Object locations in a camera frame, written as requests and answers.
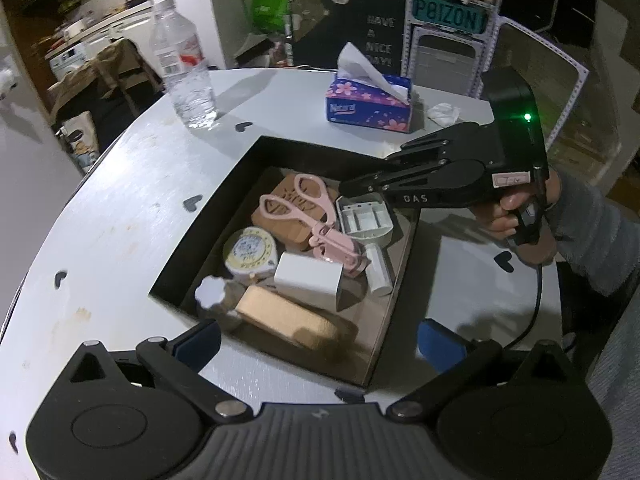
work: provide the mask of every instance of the green license plate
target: green license plate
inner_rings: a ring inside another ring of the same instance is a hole
[[[482,34],[488,13],[484,7],[462,5],[451,0],[414,0],[414,18],[445,25],[473,34]]]

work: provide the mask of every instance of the gray sleeve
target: gray sleeve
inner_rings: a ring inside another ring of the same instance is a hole
[[[622,216],[599,190],[558,171],[560,200],[546,212],[558,251],[604,296],[625,284],[640,262],[640,225]]]

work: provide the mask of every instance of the water bottle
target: water bottle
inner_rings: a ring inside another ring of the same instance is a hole
[[[216,97],[195,25],[175,10],[174,0],[155,4],[154,14],[151,48],[175,112],[190,128],[212,127],[218,118]]]

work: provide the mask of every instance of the blue floral tissue box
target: blue floral tissue box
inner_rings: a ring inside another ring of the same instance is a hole
[[[327,120],[408,133],[412,111],[411,80],[395,75],[384,77],[392,85],[407,88],[408,105],[380,88],[336,77],[326,93]]]

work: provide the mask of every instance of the bottle label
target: bottle label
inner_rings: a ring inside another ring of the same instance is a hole
[[[185,41],[158,52],[163,75],[185,74],[204,60],[198,37],[194,34]]]

